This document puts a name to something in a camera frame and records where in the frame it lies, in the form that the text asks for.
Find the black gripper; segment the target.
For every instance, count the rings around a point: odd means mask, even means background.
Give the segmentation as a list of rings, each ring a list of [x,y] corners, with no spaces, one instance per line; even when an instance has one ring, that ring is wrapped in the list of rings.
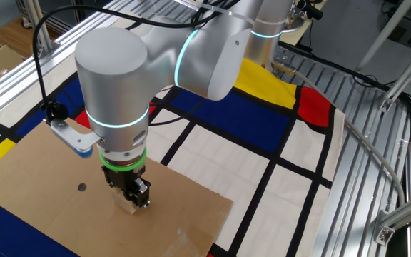
[[[114,171],[102,166],[101,170],[104,172],[106,182],[112,186],[111,192],[114,196],[122,196],[122,191],[127,191],[136,198],[134,203],[138,208],[146,208],[150,205],[151,183],[141,178],[146,171],[145,166],[130,171]]]

